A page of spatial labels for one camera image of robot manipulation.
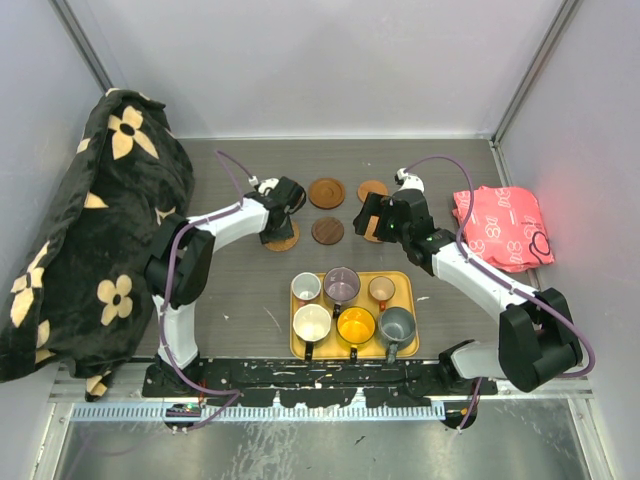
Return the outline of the light wooden coaster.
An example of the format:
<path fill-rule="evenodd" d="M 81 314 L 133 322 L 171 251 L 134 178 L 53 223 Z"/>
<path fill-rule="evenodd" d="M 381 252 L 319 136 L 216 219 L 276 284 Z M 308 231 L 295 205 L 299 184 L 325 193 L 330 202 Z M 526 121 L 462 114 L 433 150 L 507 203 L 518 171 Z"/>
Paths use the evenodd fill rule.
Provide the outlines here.
<path fill-rule="evenodd" d="M 376 231 L 376 228 L 377 228 L 377 225 L 378 225 L 378 220 L 379 220 L 378 217 L 371 217 L 370 218 L 370 220 L 368 222 L 368 225 L 367 225 L 367 229 L 366 229 L 365 234 L 364 234 L 364 239 L 365 240 L 367 240 L 369 242 L 372 242 L 372 243 L 380 243 L 380 240 L 375 235 L 375 231 Z"/>
<path fill-rule="evenodd" d="M 366 180 L 362 182 L 357 188 L 357 197 L 361 202 L 365 202 L 369 193 L 375 193 L 378 195 L 387 195 L 387 186 L 378 180 Z"/>

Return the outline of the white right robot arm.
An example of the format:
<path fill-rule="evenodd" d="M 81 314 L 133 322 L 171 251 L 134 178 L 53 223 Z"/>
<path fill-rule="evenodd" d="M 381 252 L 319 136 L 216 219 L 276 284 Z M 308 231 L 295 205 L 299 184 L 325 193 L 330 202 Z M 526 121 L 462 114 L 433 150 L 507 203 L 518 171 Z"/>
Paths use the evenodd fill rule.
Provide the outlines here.
<path fill-rule="evenodd" d="M 466 340 L 440 353 L 444 390 L 459 394 L 475 378 L 493 378 L 531 392 L 582 363 L 565 297 L 515 281 L 458 245 L 452 232 L 435 227 L 421 191 L 369 193 L 353 221 L 356 234 L 365 234 L 372 219 L 375 238 L 400 244 L 412 264 L 457 288 L 498 325 L 493 343 Z"/>

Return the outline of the light woven coaster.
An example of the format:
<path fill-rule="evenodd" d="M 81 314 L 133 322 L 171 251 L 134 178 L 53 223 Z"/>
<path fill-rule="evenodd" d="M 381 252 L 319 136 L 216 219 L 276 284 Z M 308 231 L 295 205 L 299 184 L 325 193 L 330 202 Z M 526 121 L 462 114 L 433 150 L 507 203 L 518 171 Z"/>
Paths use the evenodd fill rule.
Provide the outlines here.
<path fill-rule="evenodd" d="M 299 225 L 296 221 L 292 222 L 293 236 L 286 240 L 278 240 L 264 244 L 264 247 L 273 252 L 285 252 L 293 248 L 299 238 L 300 238 L 300 229 Z"/>

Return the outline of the dark brown ringed coaster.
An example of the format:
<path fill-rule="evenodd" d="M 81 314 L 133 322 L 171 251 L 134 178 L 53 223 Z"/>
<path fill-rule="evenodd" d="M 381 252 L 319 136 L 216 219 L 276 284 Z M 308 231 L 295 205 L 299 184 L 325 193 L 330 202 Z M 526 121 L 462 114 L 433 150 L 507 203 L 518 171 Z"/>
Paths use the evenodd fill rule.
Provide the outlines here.
<path fill-rule="evenodd" d="M 309 187 L 308 196 L 317 208 L 331 210 L 345 200 L 346 190 L 341 181 L 335 178 L 319 178 Z"/>

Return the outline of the dark walnut coaster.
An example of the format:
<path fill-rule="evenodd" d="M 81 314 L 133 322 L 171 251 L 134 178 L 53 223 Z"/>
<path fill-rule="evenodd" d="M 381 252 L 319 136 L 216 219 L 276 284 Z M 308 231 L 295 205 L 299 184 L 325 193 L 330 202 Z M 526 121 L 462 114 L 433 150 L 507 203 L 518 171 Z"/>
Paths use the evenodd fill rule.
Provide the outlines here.
<path fill-rule="evenodd" d="M 335 245 L 344 236 L 344 226 L 339 219 L 327 216 L 314 222 L 311 234 L 313 239 L 321 245 Z"/>

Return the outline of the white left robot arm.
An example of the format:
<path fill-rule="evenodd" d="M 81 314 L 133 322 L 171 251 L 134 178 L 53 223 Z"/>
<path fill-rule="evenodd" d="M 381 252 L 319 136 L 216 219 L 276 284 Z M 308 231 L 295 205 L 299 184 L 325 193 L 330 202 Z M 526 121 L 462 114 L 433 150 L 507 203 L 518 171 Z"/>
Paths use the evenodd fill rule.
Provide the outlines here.
<path fill-rule="evenodd" d="M 144 278 L 159 323 L 157 357 L 165 385 L 178 396 L 205 389 L 195 310 L 214 253 L 251 235 L 263 244 L 295 236 L 291 216 L 304 206 L 305 189 L 286 176 L 249 182 L 252 190 L 230 206 L 200 216 L 169 215 L 151 242 Z"/>

